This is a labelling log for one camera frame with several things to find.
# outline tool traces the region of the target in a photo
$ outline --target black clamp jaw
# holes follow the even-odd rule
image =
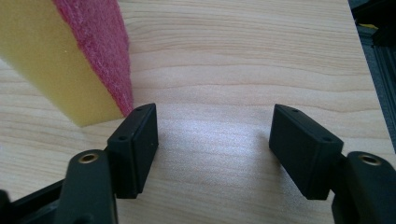
[[[396,172],[366,152],[341,154],[343,141],[295,108],[276,105],[269,145],[308,200],[335,193],[336,224],[396,223]]]
[[[0,223],[118,223],[114,194],[143,192],[158,147],[155,104],[136,108],[105,150],[78,153],[66,178],[11,203],[0,190]]]

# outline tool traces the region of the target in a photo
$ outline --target wooden surface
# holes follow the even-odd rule
[[[121,1],[134,105],[158,106],[160,146],[120,223],[333,223],[268,148],[274,104],[303,110],[344,153],[394,151],[347,0]],[[0,62],[0,189],[64,177],[121,123],[79,128]]]

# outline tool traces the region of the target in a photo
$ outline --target yellow sponge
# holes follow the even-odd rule
[[[2,1],[0,56],[79,126],[132,110],[116,0]]]

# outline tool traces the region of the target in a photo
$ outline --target pink abrasive pad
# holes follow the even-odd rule
[[[78,47],[116,101],[123,116],[132,111],[128,35],[116,0],[53,0]]]

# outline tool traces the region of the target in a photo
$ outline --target light wooden table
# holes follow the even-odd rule
[[[134,105],[158,106],[160,146],[120,223],[333,223],[268,148],[275,103],[396,164],[347,0],[120,2]],[[0,189],[12,200],[64,177],[121,123],[79,128],[0,63]]]

